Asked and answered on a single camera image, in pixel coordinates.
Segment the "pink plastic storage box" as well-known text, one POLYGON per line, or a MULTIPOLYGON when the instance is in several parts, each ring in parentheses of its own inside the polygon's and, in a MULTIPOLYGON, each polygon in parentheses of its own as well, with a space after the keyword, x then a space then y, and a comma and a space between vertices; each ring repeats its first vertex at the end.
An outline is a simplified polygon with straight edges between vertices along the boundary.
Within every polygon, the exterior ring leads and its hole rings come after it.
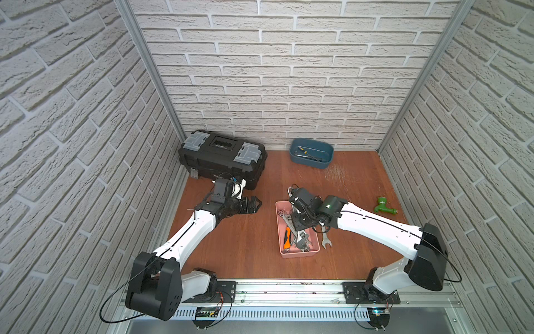
POLYGON ((293 259, 299 257, 311 257, 321 250, 321 242, 318 235, 312 228, 300 231, 307 234, 307 241, 304 249, 297 247, 297 239, 287 225, 287 220, 291 218, 293 207, 289 201, 278 201, 275 203, 277 214, 278 235, 280 254, 284 259, 293 259))

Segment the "large silver combination wrench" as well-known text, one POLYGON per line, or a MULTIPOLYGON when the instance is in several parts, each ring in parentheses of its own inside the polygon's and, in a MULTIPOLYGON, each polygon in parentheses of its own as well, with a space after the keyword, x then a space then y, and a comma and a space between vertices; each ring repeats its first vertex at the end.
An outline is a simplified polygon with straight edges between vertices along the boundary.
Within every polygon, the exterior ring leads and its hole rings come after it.
POLYGON ((327 231, 326 227, 323 226, 321 228, 321 234, 322 234, 322 241, 321 241, 322 247, 324 249, 327 249, 328 247, 331 247, 332 246, 332 242, 328 237, 328 231, 327 231))

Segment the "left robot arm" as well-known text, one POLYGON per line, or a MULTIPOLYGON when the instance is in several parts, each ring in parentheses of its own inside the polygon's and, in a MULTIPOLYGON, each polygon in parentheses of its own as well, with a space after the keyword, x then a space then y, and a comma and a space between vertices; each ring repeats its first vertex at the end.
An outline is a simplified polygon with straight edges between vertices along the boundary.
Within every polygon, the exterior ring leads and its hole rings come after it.
POLYGON ((183 301, 197 296, 208 300, 216 295, 224 297, 216 291, 214 272, 195 269, 183 274, 182 269, 200 242, 222 220, 259 210, 261 200, 242 196, 246 185, 241 178, 218 178, 213 191, 195 206, 178 232, 153 252, 136 257, 125 298, 128 309, 167 321, 183 301))

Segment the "silver adjustable wrench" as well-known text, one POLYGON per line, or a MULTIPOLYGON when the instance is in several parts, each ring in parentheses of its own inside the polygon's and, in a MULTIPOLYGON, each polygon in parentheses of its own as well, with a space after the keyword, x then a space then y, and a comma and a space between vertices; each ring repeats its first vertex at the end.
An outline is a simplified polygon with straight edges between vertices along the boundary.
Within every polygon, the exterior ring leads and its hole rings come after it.
POLYGON ((309 235, 304 231, 299 232, 296 230, 295 226, 293 225, 292 217, 289 214, 283 214, 282 218, 291 232, 290 245, 295 246, 302 252, 309 252, 309 235))

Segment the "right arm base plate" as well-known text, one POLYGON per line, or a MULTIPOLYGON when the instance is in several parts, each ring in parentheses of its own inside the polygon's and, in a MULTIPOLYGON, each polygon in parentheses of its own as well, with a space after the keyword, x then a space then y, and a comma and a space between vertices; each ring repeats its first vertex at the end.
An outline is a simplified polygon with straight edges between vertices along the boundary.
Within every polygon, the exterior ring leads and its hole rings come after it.
POLYGON ((400 304, 397 292, 384 294, 363 281, 346 281, 342 283, 343 295, 347 304, 379 303, 400 304))

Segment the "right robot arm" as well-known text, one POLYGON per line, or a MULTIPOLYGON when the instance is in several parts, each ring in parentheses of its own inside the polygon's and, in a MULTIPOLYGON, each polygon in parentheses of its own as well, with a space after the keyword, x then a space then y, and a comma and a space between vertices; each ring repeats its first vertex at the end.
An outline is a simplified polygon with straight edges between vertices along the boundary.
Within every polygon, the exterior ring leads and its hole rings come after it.
POLYGON ((403 256, 369 272, 364 284, 367 299, 382 301, 397 290, 413 285, 434 292, 443 289, 448 253, 436 226, 426 224, 419 228, 401 224, 336 196, 321 200, 293 194, 289 201, 304 214, 305 227, 319 225, 354 232, 403 256))

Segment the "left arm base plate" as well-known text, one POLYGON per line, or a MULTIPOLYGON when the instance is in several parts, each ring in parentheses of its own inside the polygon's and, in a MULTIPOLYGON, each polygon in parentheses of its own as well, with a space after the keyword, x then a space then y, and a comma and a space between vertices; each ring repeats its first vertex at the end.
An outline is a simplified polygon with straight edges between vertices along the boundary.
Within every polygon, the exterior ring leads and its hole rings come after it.
POLYGON ((236 286, 236 281, 210 283, 204 294, 193 296, 185 300, 185 303, 218 303, 221 299, 224 299, 224 303, 229 303, 235 298, 236 286))

